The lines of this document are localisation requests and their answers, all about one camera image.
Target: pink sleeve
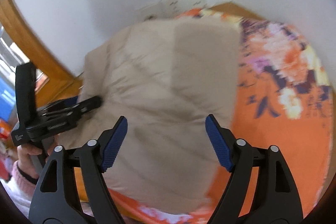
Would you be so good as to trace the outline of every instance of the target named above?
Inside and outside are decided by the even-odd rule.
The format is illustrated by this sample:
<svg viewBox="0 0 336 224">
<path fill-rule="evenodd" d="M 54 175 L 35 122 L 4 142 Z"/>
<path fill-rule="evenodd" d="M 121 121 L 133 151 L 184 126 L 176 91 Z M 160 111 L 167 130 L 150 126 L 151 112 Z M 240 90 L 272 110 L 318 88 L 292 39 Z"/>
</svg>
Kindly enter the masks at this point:
<svg viewBox="0 0 336 224">
<path fill-rule="evenodd" d="M 29 197 L 32 197 L 36 185 L 26 180 L 26 178 L 20 174 L 20 171 L 17 168 L 17 161 L 14 162 L 13 165 L 12 176 L 18 188 Z"/>
</svg>

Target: orange fabric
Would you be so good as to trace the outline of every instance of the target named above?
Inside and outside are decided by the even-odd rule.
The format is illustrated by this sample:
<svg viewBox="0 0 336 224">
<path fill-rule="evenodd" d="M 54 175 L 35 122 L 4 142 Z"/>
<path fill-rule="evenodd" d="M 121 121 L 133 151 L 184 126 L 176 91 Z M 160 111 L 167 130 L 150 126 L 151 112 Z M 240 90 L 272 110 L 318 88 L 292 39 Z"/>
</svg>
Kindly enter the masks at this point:
<svg viewBox="0 0 336 224">
<path fill-rule="evenodd" d="M 232 132 L 252 146 L 277 145 L 295 179 L 306 216 L 318 200 L 327 174 L 333 130 L 332 89 L 314 50 L 291 25 L 234 17 L 211 10 L 182 16 L 216 16 L 242 31 Z M 254 168 L 241 215 L 256 187 Z M 222 167 L 208 197 L 211 204 L 185 215 L 169 215 L 110 190 L 128 216 L 149 224 L 202 224 L 215 209 L 230 174 Z"/>
<path fill-rule="evenodd" d="M 9 173 L 6 170 L 6 167 L 1 160 L 0 160 L 0 179 L 3 179 L 3 180 L 9 179 Z"/>
<path fill-rule="evenodd" d="M 7 140 L 11 133 L 11 128 L 4 120 L 0 119 L 0 139 Z"/>
</svg>

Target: beige cushion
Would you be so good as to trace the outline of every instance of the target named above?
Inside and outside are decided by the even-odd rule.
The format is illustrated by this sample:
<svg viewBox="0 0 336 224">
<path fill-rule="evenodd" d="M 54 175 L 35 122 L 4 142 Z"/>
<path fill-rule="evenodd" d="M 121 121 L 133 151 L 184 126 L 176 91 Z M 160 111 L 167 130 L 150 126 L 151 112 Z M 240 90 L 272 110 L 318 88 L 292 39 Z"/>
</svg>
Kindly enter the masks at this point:
<svg viewBox="0 0 336 224">
<path fill-rule="evenodd" d="M 240 33 L 220 19 L 148 21 L 120 31 L 85 58 L 80 100 L 104 104 L 63 133 L 82 146 L 128 120 L 128 133 L 107 186 L 167 213 L 206 202 L 218 160 L 205 132 L 213 113 L 230 127 L 238 77 Z"/>
</svg>

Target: window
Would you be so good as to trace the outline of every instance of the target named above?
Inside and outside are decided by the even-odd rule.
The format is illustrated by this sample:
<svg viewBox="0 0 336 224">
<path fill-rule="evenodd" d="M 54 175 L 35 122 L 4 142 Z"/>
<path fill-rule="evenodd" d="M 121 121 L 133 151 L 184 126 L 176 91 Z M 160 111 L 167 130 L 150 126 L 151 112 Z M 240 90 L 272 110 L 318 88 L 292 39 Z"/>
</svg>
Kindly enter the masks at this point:
<svg viewBox="0 0 336 224">
<path fill-rule="evenodd" d="M 14 56 L 23 61 L 24 58 L 28 58 L 47 75 L 37 73 L 37 107 L 42 107 L 58 99 L 78 95 L 79 89 L 83 85 L 82 80 L 79 77 L 74 77 L 64 68 L 34 35 L 25 20 L 20 16 L 13 0 L 0 0 L 0 22 L 0 27 L 1 25 L 4 26 L 1 37 L 6 44 L 5 46 L 0 43 L 3 46 L 2 49 L 11 49 Z M 11 74 L 12 77 L 9 78 L 13 80 L 15 74 L 12 73 L 11 66 L 15 68 L 15 65 L 11 64 L 9 66 L 6 64 L 5 68 L 9 69 L 7 74 Z M 3 79 L 12 83 L 13 87 L 13 81 L 7 80 L 7 77 Z"/>
<path fill-rule="evenodd" d="M 29 58 L 0 25 L 0 119 L 5 122 L 13 123 L 16 120 L 15 70 L 16 66 L 27 62 Z M 37 70 L 36 89 L 42 88 L 47 81 L 48 77 Z"/>
</svg>

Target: blue gripper pad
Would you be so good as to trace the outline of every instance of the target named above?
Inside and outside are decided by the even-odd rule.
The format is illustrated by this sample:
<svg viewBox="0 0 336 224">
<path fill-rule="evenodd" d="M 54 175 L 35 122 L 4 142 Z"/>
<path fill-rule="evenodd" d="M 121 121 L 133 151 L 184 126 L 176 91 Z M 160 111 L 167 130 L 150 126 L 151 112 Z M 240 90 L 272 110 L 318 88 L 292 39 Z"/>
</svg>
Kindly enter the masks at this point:
<svg viewBox="0 0 336 224">
<path fill-rule="evenodd" d="M 231 161 L 231 151 L 210 116 L 205 119 L 205 130 L 208 133 L 220 165 L 225 167 L 228 172 L 231 172 L 234 166 Z"/>
<path fill-rule="evenodd" d="M 124 138 L 126 136 L 127 128 L 128 128 L 127 119 L 123 117 L 118 127 L 115 129 L 111 139 L 105 146 L 103 152 L 103 161 L 101 164 L 101 169 L 103 172 L 106 172 L 108 168 L 112 167 L 118 155 L 121 144 L 123 143 Z"/>
</svg>

